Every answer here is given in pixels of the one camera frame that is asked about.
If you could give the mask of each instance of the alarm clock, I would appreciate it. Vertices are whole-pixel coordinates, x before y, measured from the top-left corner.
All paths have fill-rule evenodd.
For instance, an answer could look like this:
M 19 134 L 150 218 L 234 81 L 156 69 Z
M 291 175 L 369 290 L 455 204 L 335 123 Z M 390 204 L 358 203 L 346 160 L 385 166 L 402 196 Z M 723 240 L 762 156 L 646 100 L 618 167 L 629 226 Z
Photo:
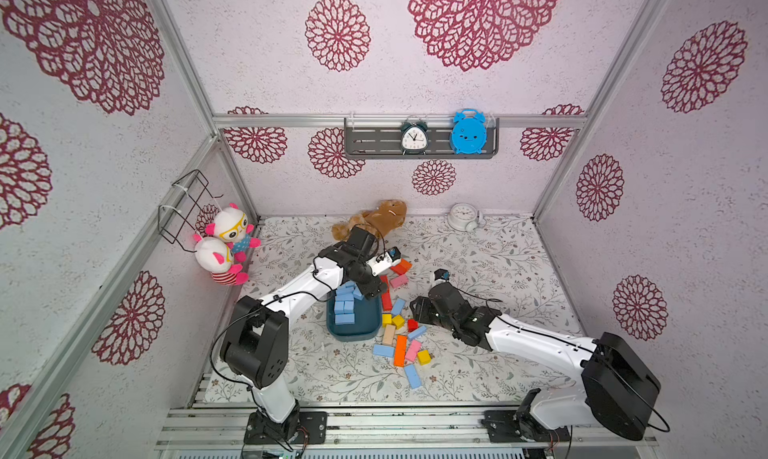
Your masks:
M 406 122 L 400 128 L 400 148 L 403 154 L 423 154 L 429 145 L 427 123 L 419 120 L 415 123 Z
M 448 212 L 448 225 L 457 231 L 471 233 L 481 224 L 485 224 L 485 218 L 472 204 L 455 204 Z
M 472 111 L 474 116 L 467 117 L 464 113 Z M 451 131 L 451 149 L 456 154 L 480 154 L 488 138 L 485 129 L 485 116 L 475 109 L 464 109 L 453 118 L 456 126 Z

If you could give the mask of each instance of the robotic arm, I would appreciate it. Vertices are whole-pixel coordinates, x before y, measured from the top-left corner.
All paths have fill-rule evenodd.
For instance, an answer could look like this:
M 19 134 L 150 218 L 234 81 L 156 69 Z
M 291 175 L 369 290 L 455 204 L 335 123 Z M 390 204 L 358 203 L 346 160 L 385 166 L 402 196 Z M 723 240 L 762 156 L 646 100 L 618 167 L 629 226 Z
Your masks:
M 498 432 L 503 422 L 509 435 L 529 441 L 549 441 L 550 431 L 569 425 L 602 425 L 627 439 L 643 438 L 660 384 L 623 339 L 607 332 L 599 340 L 576 338 L 524 324 L 487 302 L 472 307 L 448 278 L 444 269 L 435 272 L 428 297 L 411 302 L 414 319 L 450 329 L 467 345 L 531 359 L 575 382 L 533 389 L 511 417 L 487 427 Z
M 253 388 L 264 410 L 264 434 L 287 440 L 296 433 L 299 406 L 288 390 L 283 369 L 288 361 L 288 331 L 296 318 L 319 298 L 347 280 L 354 281 L 366 300 L 376 300 L 386 285 L 378 275 L 400 262 L 397 248 L 371 252 L 376 237 L 352 228 L 350 237 L 328 246 L 296 278 L 259 299 L 246 295 L 234 307 L 219 357 L 239 381 Z

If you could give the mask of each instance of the gray shelf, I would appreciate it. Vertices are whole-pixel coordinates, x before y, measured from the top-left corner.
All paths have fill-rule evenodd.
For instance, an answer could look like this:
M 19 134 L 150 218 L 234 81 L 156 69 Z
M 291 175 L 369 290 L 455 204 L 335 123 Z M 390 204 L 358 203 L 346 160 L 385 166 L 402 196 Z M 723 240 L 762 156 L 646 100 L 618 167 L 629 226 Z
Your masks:
M 488 131 L 481 154 L 454 154 L 452 128 L 428 128 L 429 146 L 424 154 L 403 154 L 399 128 L 351 128 L 344 119 L 344 150 L 350 159 L 491 159 L 498 152 L 498 119 Z

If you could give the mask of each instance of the floor mat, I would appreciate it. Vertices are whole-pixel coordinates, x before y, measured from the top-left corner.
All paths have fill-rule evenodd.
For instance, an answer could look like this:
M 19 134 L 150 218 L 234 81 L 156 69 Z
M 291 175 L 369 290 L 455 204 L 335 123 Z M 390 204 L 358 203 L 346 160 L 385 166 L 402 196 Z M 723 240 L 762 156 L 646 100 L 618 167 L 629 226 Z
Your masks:
M 243 291 L 258 297 L 280 287 L 306 268 L 322 248 L 334 243 L 331 225 L 346 217 L 272 217 L 261 231 L 262 246 L 254 254 L 250 281 Z M 426 295 L 432 272 L 451 272 L 458 288 L 504 301 L 493 307 L 533 325 L 579 335 L 574 318 L 530 218 L 491 216 L 474 233 L 448 227 L 444 216 L 409 217 L 386 237 L 413 264 L 408 285 L 392 292 L 410 302 Z M 482 302 L 467 298 L 473 305 Z M 403 310 L 410 317 L 410 310 Z M 561 373 L 514 355 L 469 347 L 450 331 L 427 326 L 423 349 L 434 357 L 417 366 L 423 386 L 411 389 L 402 368 L 374 357 L 376 339 L 340 342 L 326 329 L 326 307 L 316 303 L 290 332 L 290 358 L 283 372 L 288 387 L 306 402 L 444 402 L 517 401 L 533 387 L 564 385 Z M 219 361 L 225 375 L 232 372 Z M 206 402 L 249 402 L 250 394 L 214 374 Z

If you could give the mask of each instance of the blue tray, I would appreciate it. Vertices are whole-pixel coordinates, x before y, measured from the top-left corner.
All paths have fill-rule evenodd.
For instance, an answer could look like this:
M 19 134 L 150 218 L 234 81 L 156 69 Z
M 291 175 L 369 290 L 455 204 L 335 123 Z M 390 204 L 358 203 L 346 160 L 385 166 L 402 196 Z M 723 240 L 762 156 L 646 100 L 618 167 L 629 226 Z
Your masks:
M 382 327 L 382 298 L 355 300 L 355 323 L 336 325 L 333 320 L 333 305 L 336 291 L 329 294 L 326 302 L 326 327 L 333 337 L 342 342 L 365 341 L 376 337 Z

